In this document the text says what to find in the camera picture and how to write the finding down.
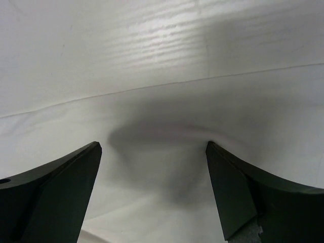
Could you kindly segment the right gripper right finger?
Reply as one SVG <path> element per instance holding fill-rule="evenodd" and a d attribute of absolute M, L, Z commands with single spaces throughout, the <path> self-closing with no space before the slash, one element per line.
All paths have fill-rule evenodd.
<path fill-rule="evenodd" d="M 323 242 L 323 190 L 273 175 L 209 142 L 206 157 L 227 242 Z"/>

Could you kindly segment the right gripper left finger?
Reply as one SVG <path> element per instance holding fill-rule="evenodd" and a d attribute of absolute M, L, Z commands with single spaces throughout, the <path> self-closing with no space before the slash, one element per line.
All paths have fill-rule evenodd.
<path fill-rule="evenodd" d="M 1 242 L 77 242 L 101 155 L 92 142 L 1 179 Z"/>

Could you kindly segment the white t shirt black print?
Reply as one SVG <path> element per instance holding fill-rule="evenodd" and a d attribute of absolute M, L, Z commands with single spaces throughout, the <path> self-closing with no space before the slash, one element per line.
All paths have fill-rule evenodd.
<path fill-rule="evenodd" d="M 205 149 L 323 187 L 323 1 L 1 1 L 1 177 L 97 141 L 80 242 L 223 242 Z"/>

